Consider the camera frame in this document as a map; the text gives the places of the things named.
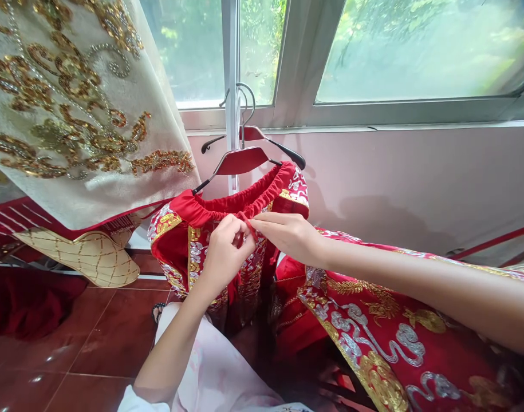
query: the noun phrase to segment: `sandal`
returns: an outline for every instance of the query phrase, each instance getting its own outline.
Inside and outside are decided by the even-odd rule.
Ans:
[[[155,324],[159,324],[159,318],[165,306],[166,303],[157,303],[155,306],[153,306],[151,317],[153,318],[153,322],[155,322]]]

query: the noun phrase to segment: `glass pane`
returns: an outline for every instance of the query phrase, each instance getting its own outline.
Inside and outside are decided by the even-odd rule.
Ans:
[[[523,55],[524,0],[347,0],[316,102],[490,96]]]
[[[241,0],[241,81],[256,105],[273,104],[285,10],[286,0]]]
[[[141,0],[178,108],[224,97],[221,0]]]

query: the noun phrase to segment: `red garment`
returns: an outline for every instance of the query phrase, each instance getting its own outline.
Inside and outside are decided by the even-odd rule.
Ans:
[[[80,276],[0,266],[0,335],[46,336],[69,315],[87,284]]]
[[[12,236],[14,233],[37,227],[46,228],[66,239],[74,240],[92,230],[104,232],[111,236],[127,229],[133,231],[136,226],[128,215],[121,215],[115,216],[112,220],[101,222],[94,227],[72,231],[49,215],[30,197],[20,197],[0,204],[0,246],[15,242],[15,238]]]
[[[320,232],[332,239],[524,282],[524,266],[519,270],[475,266],[431,253],[364,243],[342,232]],[[524,382],[510,362],[512,354],[432,307],[363,280],[305,267],[289,257],[282,265],[283,271],[277,271],[276,295],[290,302],[294,299],[291,290],[304,282],[297,297],[311,313],[297,308],[297,302],[274,309],[280,313],[277,323],[284,325],[278,327],[277,335],[281,357],[312,344],[324,330],[379,411],[508,410],[524,399]]]
[[[293,163],[283,162],[233,196],[205,201],[186,190],[165,205],[151,220],[148,238],[153,256],[177,296],[184,299],[202,273],[210,233],[226,215],[251,219],[263,211],[308,217],[307,186]],[[211,314],[226,320],[226,331],[231,335],[252,320],[261,301],[270,300],[274,274],[270,259],[275,246],[263,236],[256,245],[239,272],[241,281],[223,290],[209,308]]]

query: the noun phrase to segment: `gold lattice pattern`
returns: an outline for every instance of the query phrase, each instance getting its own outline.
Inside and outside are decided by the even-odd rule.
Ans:
[[[137,279],[140,268],[121,246],[103,232],[88,232],[75,240],[33,228],[14,236],[46,256],[82,273],[95,285],[125,286]]]

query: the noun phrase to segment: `red wooden hanger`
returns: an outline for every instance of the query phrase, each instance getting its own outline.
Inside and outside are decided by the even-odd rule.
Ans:
[[[232,150],[223,155],[220,163],[214,170],[214,174],[197,188],[193,190],[196,195],[202,188],[204,188],[217,175],[241,175],[253,171],[261,164],[270,161],[276,165],[282,166],[282,163],[268,158],[261,147],[249,147],[246,149]]]
[[[277,143],[276,141],[271,140],[265,134],[263,134],[262,131],[258,127],[256,127],[256,126],[247,126],[246,125],[249,122],[249,120],[252,118],[252,116],[254,115],[254,111],[256,110],[256,100],[254,98],[254,93],[253,93],[252,89],[250,87],[248,87],[248,85],[246,85],[244,83],[237,83],[237,86],[239,86],[239,90],[241,91],[241,93],[243,93],[243,96],[245,97],[246,110],[249,109],[248,100],[246,99],[246,95],[245,95],[245,93],[243,92],[243,90],[240,87],[244,86],[250,92],[250,95],[252,96],[252,113],[250,113],[250,116],[248,117],[248,119],[241,126],[241,130],[239,132],[239,136],[240,136],[241,142],[242,142],[242,146],[241,147],[243,149],[245,148],[245,141],[267,140],[268,142],[274,144],[279,149],[281,149],[284,153],[286,153],[292,159],[292,161],[298,165],[300,170],[304,170],[305,167],[306,167],[306,160],[300,154],[296,153],[294,150],[291,150],[291,149],[289,149],[286,146],[283,146],[280,143]],[[224,101],[220,104],[220,107],[225,104],[228,94],[229,94],[229,90],[226,93]],[[203,146],[200,149],[200,152],[202,154],[204,154],[206,152],[206,150],[210,149],[210,145],[212,143],[215,143],[218,140],[223,139],[224,137],[225,137],[225,134],[223,136],[220,136],[220,137],[217,137],[215,139],[209,140],[208,142],[203,144]]]
[[[288,147],[283,146],[281,143],[277,143],[276,141],[271,140],[265,134],[263,134],[263,132],[257,126],[243,126],[241,127],[240,134],[241,134],[241,137],[242,135],[244,135],[245,137],[244,141],[262,140],[262,139],[267,140],[268,142],[274,144],[279,149],[281,149],[284,153],[286,153],[287,156],[289,156],[292,159],[292,161],[298,165],[300,170],[304,170],[306,168],[306,160],[304,159],[303,156],[296,153],[294,150],[291,150]],[[203,144],[203,146],[200,149],[201,153],[204,154],[206,150],[210,149],[210,145],[212,143],[217,142],[218,140],[221,140],[224,137],[225,135],[219,136]]]

